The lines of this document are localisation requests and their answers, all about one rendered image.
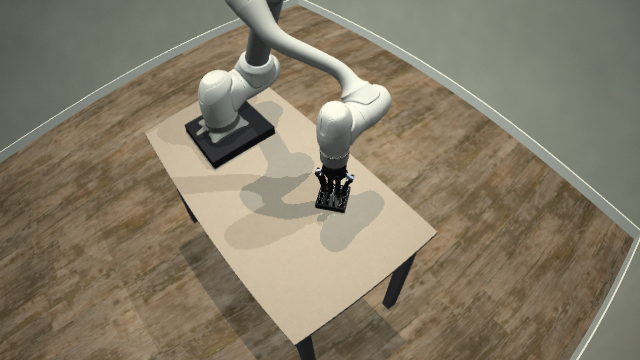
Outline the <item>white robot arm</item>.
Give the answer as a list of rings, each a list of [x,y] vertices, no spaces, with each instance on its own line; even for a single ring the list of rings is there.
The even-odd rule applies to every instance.
[[[332,169],[344,167],[350,146],[388,112],[388,90],[361,80],[341,61],[285,33],[277,25],[284,0],[225,1],[250,28],[246,54],[243,52],[228,72],[231,76],[215,70],[201,79],[198,100],[204,119],[199,121],[197,137],[209,136],[217,145],[249,127],[238,109],[277,80],[281,67],[270,53],[272,48],[332,75],[341,85],[342,102],[331,101],[321,107],[316,135],[322,164]]]

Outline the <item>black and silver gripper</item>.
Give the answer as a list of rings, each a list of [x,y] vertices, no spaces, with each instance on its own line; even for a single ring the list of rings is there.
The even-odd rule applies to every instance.
[[[335,180],[335,207],[337,208],[340,195],[344,196],[349,184],[353,182],[354,175],[348,174],[348,171],[346,169],[347,164],[344,167],[338,168],[338,169],[332,169],[326,166],[324,166],[323,168],[323,166],[321,169],[317,167],[315,171],[315,175],[319,179],[323,192],[328,192],[329,194],[330,206],[333,205],[333,201],[334,201],[334,180]],[[324,175],[328,178],[328,184]],[[335,175],[335,176],[332,176],[332,175]],[[344,179],[345,177],[346,177],[346,182],[345,182],[346,185],[344,184],[343,186],[344,189],[343,188],[341,189],[341,180]]]

